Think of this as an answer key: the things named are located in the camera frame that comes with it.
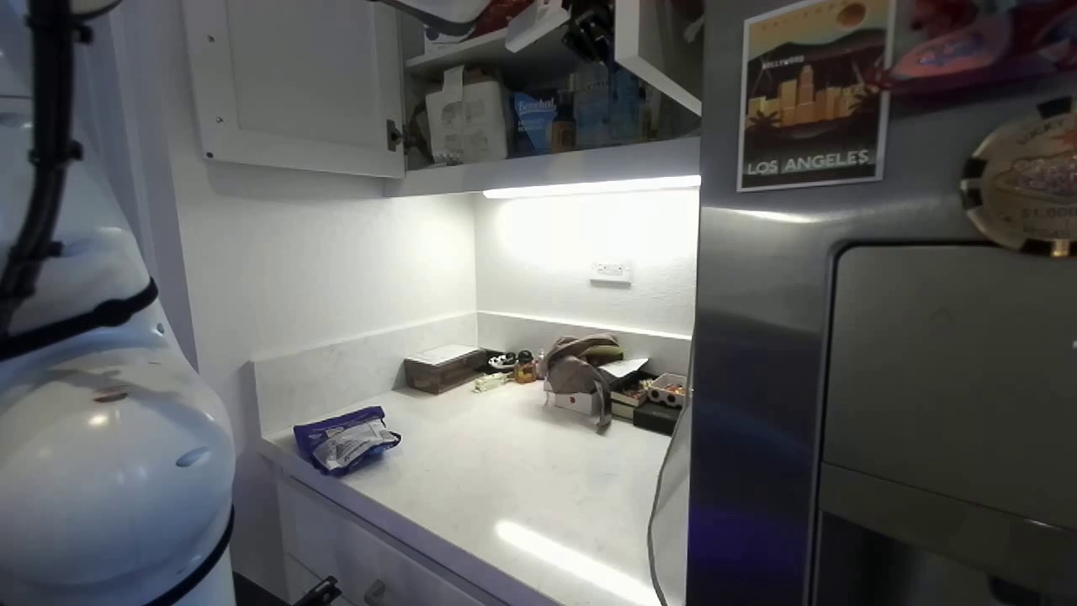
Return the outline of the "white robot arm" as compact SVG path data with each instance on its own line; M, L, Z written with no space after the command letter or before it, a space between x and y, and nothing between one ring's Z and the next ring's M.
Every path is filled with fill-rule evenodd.
M171 203L132 203L77 118L121 0L3 0L28 168L3 179L0 606L236 606L277 594L241 536L236 414L167 307Z

